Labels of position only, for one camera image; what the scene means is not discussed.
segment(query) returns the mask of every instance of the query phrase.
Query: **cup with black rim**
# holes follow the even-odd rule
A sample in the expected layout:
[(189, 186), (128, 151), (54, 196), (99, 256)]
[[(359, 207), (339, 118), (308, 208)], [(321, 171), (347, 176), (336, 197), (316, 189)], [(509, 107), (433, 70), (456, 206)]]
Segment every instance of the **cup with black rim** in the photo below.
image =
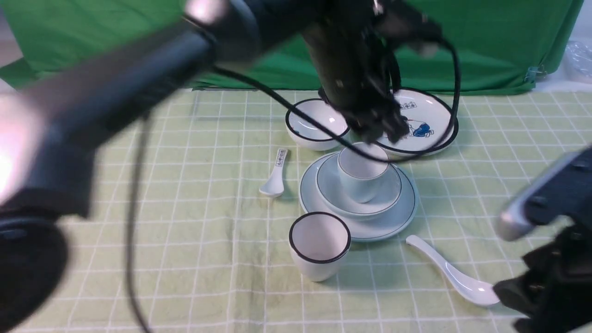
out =
[[(383, 148), (363, 142), (353, 144), (371, 156), (388, 159)], [(381, 185), (381, 178), (388, 170), (388, 164), (375, 162), (344, 148), (337, 157), (337, 174), (345, 193), (357, 203), (372, 200)]]
[(352, 244), (345, 222), (325, 212), (299, 217), (292, 224), (288, 238), (294, 264), (313, 282), (322, 282), (337, 274)]

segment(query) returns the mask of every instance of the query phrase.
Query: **saucer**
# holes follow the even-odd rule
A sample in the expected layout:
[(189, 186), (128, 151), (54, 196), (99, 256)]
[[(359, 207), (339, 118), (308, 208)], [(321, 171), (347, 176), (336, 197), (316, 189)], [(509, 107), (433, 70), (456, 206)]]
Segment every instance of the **saucer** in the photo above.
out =
[[(393, 144), (383, 135), (375, 143), (387, 152), (409, 156), (434, 145), (448, 127), (452, 109), (440, 98), (411, 88), (402, 88), (395, 94), (395, 99), (401, 104), (401, 115), (407, 118), (409, 134)], [(458, 119), (446, 139), (438, 146), (431, 148), (431, 155), (450, 147), (458, 134)]]
[(333, 155), (325, 159), (316, 175), (316, 187), (321, 198), (333, 212), (350, 219), (368, 220), (395, 205), (401, 196), (401, 176), (394, 166), (389, 165), (384, 172), (376, 196), (366, 203), (358, 203), (345, 193), (341, 185), (337, 157)]
[[(321, 164), (336, 154), (329, 153), (322, 156), (304, 171), (303, 177), (300, 180), (298, 198), (305, 212), (333, 213), (323, 202), (321, 194), (317, 190), (316, 175)], [(352, 241), (376, 242), (387, 239), (403, 231), (411, 223), (413, 217), (415, 217), (419, 203), (417, 188), (403, 170), (397, 167), (395, 169), (401, 177), (401, 196), (393, 208), (374, 219), (366, 221), (352, 220), (336, 214), (348, 226), (352, 234)]]

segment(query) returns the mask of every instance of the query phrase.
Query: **bowl with black rim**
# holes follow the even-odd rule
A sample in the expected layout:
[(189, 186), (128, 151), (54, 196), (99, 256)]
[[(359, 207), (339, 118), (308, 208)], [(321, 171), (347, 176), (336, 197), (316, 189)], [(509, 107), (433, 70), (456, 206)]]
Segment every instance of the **bowl with black rim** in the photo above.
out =
[[(320, 98), (310, 98), (294, 104), (307, 116), (315, 119), (321, 125), (329, 129), (336, 136), (343, 139), (348, 138), (349, 126), (343, 116), (327, 105)], [(340, 145), (327, 133), (316, 128), (291, 110), (286, 112), (286, 129), (292, 140), (301, 147), (313, 151), (328, 151)]]

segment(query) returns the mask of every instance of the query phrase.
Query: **spoon handle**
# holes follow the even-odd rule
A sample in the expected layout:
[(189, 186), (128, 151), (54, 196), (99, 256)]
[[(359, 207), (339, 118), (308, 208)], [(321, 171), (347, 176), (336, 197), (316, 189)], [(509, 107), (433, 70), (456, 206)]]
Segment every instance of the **spoon handle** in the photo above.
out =
[(286, 160), (286, 157), (288, 156), (288, 149), (285, 148), (279, 148), (278, 149), (278, 154), (275, 158), (275, 166), (274, 166), (274, 170), (271, 172), (271, 175), (274, 177), (282, 177), (282, 171), (284, 169), (284, 162)]
[(433, 247), (416, 235), (407, 237), (405, 242), (411, 246), (416, 247), (428, 257), (430, 257), (430, 259), (438, 266), (438, 268), (440, 268), (448, 277), (450, 277), (450, 270), (456, 270), (453, 266), (448, 264), (447, 260), (444, 259), (441, 254), (439, 254)]

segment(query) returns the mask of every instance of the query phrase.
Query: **white spoon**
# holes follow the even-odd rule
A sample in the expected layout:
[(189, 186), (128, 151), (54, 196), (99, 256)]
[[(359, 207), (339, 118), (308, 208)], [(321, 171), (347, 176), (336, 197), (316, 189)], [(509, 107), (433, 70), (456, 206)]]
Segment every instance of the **white spoon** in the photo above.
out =
[(288, 149), (279, 148), (278, 156), (275, 158), (274, 170), (267, 182), (259, 187), (259, 192), (268, 197), (279, 197), (284, 193), (284, 161), (288, 156)]
[(493, 286), (491, 284), (462, 274), (421, 238), (411, 235), (405, 241), (407, 244), (416, 247), (430, 257), (438, 268), (442, 270), (450, 283), (452, 283), (454, 289), (469, 302), (483, 307), (492, 306), (500, 302), (500, 299), (493, 292)]

